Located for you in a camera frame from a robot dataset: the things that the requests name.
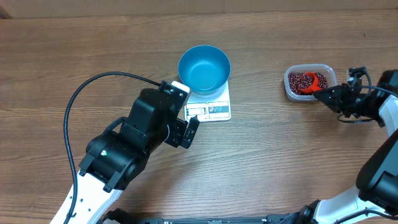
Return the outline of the blue bowl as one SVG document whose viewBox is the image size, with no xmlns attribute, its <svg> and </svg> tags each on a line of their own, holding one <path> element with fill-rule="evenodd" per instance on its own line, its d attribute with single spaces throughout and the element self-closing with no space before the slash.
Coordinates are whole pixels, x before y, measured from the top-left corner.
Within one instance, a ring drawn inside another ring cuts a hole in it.
<svg viewBox="0 0 398 224">
<path fill-rule="evenodd" d="M 178 75 L 192 92 L 210 95 L 219 91 L 228 81 L 231 62 L 221 49 L 212 45 L 197 45 L 181 56 Z"/>
</svg>

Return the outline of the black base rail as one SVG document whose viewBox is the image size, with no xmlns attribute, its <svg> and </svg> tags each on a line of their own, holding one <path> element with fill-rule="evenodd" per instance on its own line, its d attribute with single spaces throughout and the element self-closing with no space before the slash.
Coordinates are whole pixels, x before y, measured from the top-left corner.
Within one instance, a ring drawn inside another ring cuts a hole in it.
<svg viewBox="0 0 398 224">
<path fill-rule="evenodd" d="M 183 219 L 163 219 L 163 218 L 137 218 L 130 215 L 115 217 L 108 215 L 98 223 L 103 224 L 286 224 L 295 223 L 294 217 L 290 215 L 268 215 L 266 217 L 233 217 L 233 218 L 183 218 Z"/>
</svg>

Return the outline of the red beans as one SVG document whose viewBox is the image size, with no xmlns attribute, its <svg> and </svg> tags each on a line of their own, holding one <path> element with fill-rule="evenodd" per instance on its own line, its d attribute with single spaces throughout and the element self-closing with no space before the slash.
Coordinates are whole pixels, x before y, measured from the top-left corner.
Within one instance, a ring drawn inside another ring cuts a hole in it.
<svg viewBox="0 0 398 224">
<path fill-rule="evenodd" d="M 318 72 L 292 72 L 288 74 L 289 87 L 296 95 L 312 95 L 328 88 L 326 76 Z"/>
</svg>

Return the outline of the clear plastic container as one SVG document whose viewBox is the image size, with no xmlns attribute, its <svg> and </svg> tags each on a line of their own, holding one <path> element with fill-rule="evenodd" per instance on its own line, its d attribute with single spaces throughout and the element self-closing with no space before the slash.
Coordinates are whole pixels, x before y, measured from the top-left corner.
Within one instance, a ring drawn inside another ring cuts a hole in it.
<svg viewBox="0 0 398 224">
<path fill-rule="evenodd" d="M 287 98 L 291 101 L 316 101 L 313 93 L 337 85 L 336 75 L 331 67 L 313 63 L 294 65 L 284 74 Z"/>
</svg>

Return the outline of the white digital kitchen scale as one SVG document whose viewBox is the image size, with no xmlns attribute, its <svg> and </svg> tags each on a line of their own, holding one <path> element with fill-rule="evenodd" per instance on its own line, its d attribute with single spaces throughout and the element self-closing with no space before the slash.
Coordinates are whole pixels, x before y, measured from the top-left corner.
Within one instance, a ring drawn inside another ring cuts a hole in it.
<svg viewBox="0 0 398 224">
<path fill-rule="evenodd" d="M 197 117 L 201 123 L 229 121 L 231 102 L 228 82 L 210 95 L 192 93 L 184 107 L 184 119 L 189 121 L 192 117 Z"/>
</svg>

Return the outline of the red scoop blue handle tip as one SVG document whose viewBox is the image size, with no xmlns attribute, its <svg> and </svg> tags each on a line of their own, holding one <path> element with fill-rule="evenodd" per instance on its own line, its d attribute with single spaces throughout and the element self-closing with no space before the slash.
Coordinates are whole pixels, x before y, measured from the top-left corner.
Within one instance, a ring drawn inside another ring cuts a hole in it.
<svg viewBox="0 0 398 224">
<path fill-rule="evenodd" d="M 319 87 L 318 77 L 314 72 L 306 72 L 298 80 L 298 91 L 304 94 L 312 94 L 315 91 L 322 90 Z"/>
</svg>

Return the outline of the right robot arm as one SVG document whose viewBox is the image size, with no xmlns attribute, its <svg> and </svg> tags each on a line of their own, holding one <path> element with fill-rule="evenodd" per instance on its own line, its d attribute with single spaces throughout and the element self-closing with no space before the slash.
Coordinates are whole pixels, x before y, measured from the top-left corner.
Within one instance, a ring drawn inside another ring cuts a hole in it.
<svg viewBox="0 0 398 224">
<path fill-rule="evenodd" d="M 377 85 L 362 84 L 366 67 L 350 68 L 346 83 L 314 92 L 339 116 L 375 121 L 388 138 L 363 165 L 355 185 L 327 200 L 316 200 L 280 223 L 356 223 L 367 218 L 397 219 L 397 70 L 382 73 Z"/>
</svg>

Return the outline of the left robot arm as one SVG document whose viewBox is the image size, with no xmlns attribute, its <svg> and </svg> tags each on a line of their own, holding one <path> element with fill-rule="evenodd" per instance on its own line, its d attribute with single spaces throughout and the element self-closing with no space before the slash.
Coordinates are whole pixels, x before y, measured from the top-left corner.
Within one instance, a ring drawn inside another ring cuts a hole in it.
<svg viewBox="0 0 398 224">
<path fill-rule="evenodd" d="M 200 124 L 178 118 L 191 91 L 179 82 L 145 88 L 130 114 L 112 122 L 92 139 L 72 185 L 52 223 L 96 223 L 163 142 L 189 148 Z"/>
</svg>

